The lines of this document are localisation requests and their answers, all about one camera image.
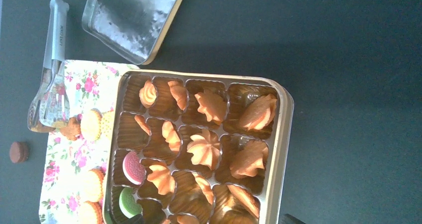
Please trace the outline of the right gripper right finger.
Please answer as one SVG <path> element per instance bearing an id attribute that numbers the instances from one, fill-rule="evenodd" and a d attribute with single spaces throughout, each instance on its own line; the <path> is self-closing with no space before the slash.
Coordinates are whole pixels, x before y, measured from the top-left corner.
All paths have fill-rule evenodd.
<path id="1" fill-rule="evenodd" d="M 284 214 L 282 216 L 282 224 L 306 224 L 306 223 L 290 214 Z"/>

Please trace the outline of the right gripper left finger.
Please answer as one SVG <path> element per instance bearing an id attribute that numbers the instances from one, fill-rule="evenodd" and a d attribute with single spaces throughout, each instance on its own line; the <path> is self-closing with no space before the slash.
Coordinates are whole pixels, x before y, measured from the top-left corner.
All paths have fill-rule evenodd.
<path id="1" fill-rule="evenodd" d="M 137 214 L 126 221 L 126 224 L 144 224 L 144 218 L 142 214 Z"/>

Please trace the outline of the green sandwich cookie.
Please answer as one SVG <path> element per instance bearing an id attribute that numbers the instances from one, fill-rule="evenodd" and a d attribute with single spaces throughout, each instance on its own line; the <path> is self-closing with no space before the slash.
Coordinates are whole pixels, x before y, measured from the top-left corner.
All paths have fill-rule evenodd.
<path id="1" fill-rule="evenodd" d="M 143 212 L 142 206 L 136 202 L 133 196 L 133 189 L 130 187 L 122 189 L 119 195 L 119 208 L 129 219 Z"/>

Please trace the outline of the pink sandwich cookie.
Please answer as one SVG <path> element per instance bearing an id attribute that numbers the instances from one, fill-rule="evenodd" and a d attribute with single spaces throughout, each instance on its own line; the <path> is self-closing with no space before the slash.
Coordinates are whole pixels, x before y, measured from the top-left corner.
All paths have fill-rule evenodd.
<path id="1" fill-rule="evenodd" d="M 141 164 L 141 160 L 135 151 L 131 151 L 126 154 L 122 162 L 122 169 L 125 177 L 131 183 L 135 185 L 143 184 L 146 176 L 146 170 Z"/>

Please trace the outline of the silver tin lid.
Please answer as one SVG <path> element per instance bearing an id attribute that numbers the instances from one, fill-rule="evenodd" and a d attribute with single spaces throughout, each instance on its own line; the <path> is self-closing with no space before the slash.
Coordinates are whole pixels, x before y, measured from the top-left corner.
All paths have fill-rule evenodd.
<path id="1" fill-rule="evenodd" d="M 151 63 L 182 0 L 87 0 L 84 31 L 135 65 Z"/>

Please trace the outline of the white handled metal tongs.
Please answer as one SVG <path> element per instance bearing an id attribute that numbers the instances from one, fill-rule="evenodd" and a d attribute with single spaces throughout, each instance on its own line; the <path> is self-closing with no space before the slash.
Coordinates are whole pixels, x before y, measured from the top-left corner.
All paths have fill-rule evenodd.
<path id="1" fill-rule="evenodd" d="M 65 127 L 70 103 L 65 88 L 65 46 L 69 5 L 50 0 L 50 18 L 40 87 L 28 111 L 28 128 L 47 133 Z"/>

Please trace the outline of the brown round chocolate cookie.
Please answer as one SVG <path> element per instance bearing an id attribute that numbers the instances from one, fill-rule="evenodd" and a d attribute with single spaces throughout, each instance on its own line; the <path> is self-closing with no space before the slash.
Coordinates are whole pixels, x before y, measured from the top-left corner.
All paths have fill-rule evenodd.
<path id="1" fill-rule="evenodd" d="M 10 146 L 9 157 L 12 163 L 21 163 L 28 159 L 29 148 L 25 142 L 13 142 Z"/>

